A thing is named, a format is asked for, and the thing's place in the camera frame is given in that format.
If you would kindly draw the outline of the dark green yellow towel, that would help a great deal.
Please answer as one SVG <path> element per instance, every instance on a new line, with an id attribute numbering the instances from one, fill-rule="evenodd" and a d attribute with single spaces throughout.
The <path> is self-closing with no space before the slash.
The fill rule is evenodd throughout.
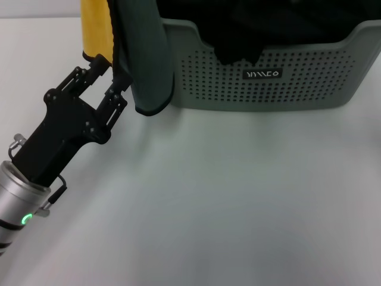
<path id="1" fill-rule="evenodd" d="M 156 0 L 80 0 L 83 57 L 101 54 L 133 80 L 135 110 L 154 116 L 174 92 L 170 46 Z"/>

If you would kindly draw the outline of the black cloth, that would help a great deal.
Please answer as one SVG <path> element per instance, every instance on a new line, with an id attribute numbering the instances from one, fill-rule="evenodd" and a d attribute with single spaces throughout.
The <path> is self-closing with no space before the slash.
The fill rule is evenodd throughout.
<path id="1" fill-rule="evenodd" d="M 193 22 L 223 64 L 255 64 L 269 45 L 339 42 L 381 20 L 381 0 L 156 0 L 162 18 Z"/>

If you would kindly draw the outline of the green perforated storage basket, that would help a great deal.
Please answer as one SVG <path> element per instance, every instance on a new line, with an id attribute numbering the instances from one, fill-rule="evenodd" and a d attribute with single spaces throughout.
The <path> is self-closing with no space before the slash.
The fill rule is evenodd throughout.
<path id="1" fill-rule="evenodd" d="M 223 64 L 187 20 L 163 18 L 170 41 L 176 107 L 219 111 L 297 111 L 346 104 L 381 54 L 381 20 L 331 43 L 266 46 L 255 64 Z"/>

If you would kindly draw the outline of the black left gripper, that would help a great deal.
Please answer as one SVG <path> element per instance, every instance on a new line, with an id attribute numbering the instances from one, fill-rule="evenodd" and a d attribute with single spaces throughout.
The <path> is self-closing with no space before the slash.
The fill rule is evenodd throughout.
<path id="1" fill-rule="evenodd" d="M 98 54 L 88 69 L 76 67 L 58 91 L 50 89 L 45 94 L 45 118 L 13 158 L 14 166 L 30 182 L 51 186 L 82 146 L 110 139 L 127 106 L 122 93 L 132 84 L 130 75 L 113 79 L 96 110 L 79 98 L 108 68 L 108 60 Z"/>

